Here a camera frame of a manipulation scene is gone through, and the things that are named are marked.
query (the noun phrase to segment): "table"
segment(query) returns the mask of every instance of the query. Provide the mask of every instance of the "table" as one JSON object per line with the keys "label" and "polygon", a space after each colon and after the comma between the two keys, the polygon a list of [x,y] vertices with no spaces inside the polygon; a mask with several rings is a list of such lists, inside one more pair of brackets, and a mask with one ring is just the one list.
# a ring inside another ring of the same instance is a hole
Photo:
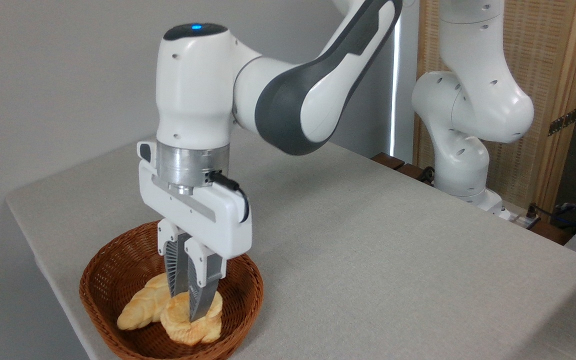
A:
{"label": "table", "polygon": [[[7,203],[91,359],[90,258],[160,219],[128,145]],[[302,157],[233,132],[261,313],[233,359],[576,359],[576,253],[331,143]]]}

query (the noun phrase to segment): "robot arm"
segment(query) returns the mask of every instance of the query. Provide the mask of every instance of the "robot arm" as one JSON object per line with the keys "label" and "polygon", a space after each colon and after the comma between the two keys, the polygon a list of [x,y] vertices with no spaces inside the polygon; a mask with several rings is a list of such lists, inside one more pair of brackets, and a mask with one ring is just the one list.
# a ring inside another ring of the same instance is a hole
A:
{"label": "robot arm", "polygon": [[158,252],[171,295],[188,291],[203,317],[226,260],[252,245],[252,214],[227,178],[231,130],[242,127],[291,155],[320,148],[402,9],[402,0],[335,0],[346,14],[318,57],[263,57],[214,23],[164,35],[157,60],[157,142],[137,144],[139,189],[161,214]]}
{"label": "robot arm", "polygon": [[291,155],[311,153],[332,136],[402,9],[400,0],[336,4],[346,17],[316,59],[294,65],[258,57],[235,82],[238,122]]}
{"label": "robot arm", "polygon": [[489,153],[480,139],[517,141],[534,114],[506,64],[503,14],[503,0],[442,0],[439,47],[452,71],[425,73],[412,96],[434,146],[434,186],[495,215],[502,203],[486,189]]}

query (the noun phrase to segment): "cable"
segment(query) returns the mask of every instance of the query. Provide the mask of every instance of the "cable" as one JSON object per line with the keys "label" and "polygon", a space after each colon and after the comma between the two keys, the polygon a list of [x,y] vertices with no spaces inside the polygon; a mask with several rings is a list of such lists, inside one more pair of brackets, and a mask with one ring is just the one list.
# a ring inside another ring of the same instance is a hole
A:
{"label": "cable", "polygon": [[531,204],[530,204],[530,207],[533,207],[533,208],[539,210],[540,212],[548,215],[549,217],[551,217],[551,218],[553,218],[553,219],[556,219],[557,221],[560,221],[560,222],[562,222],[562,223],[569,224],[569,225],[572,225],[572,226],[576,226],[576,221],[571,221],[571,220],[567,220],[567,219],[564,219],[564,218],[560,218],[560,217],[558,217],[557,215],[555,215],[555,214],[553,214],[553,213],[551,213],[551,212],[549,212],[549,211],[546,211],[546,210],[542,209],[541,207],[535,205],[535,203],[531,203]]}
{"label": "cable", "polygon": [[243,196],[243,198],[244,198],[245,209],[244,209],[244,217],[243,217],[242,221],[240,221],[239,223],[240,224],[244,223],[250,216],[250,203],[249,203],[248,196],[242,190],[242,188],[240,187],[240,184],[237,181],[235,181],[231,178],[228,178],[226,175],[222,174],[221,171],[210,171],[208,173],[208,180],[210,180],[211,182],[217,183],[223,187],[226,187],[230,191],[241,193],[241,196]]}
{"label": "cable", "polygon": [[242,188],[239,188],[239,192],[241,193],[241,195],[244,197],[244,204],[246,205],[246,209],[244,210],[244,218],[239,222],[240,224],[244,223],[244,221],[246,221],[250,215],[250,205],[248,202],[248,196],[246,195],[246,193],[242,190]]}

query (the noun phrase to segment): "wicker basket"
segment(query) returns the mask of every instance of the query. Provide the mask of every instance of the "wicker basket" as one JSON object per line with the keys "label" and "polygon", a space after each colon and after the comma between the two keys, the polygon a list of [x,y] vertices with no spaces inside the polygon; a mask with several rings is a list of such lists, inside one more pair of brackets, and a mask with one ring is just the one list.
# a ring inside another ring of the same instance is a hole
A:
{"label": "wicker basket", "polygon": [[259,269],[247,255],[228,260],[223,296],[221,337],[212,344],[184,346],[173,342],[161,323],[123,331],[117,318],[133,295],[164,272],[157,253],[157,221],[127,231],[101,248],[79,283],[79,296],[90,320],[119,358],[126,360],[217,360],[230,357],[255,322],[264,297]]}

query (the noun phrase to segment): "pastry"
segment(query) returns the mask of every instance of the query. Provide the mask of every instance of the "pastry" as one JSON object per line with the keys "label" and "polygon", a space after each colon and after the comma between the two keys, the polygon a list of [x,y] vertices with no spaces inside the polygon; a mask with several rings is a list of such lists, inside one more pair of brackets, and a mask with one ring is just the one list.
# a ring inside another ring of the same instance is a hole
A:
{"label": "pastry", "polygon": [[222,333],[222,307],[224,300],[219,292],[206,316],[190,322],[188,292],[182,292],[168,301],[161,313],[161,325],[168,336],[178,344],[194,346],[201,342],[209,344],[217,341]]}
{"label": "pastry", "polygon": [[143,328],[151,322],[160,321],[162,310],[170,300],[166,273],[154,276],[143,289],[132,296],[117,318],[120,330]]}

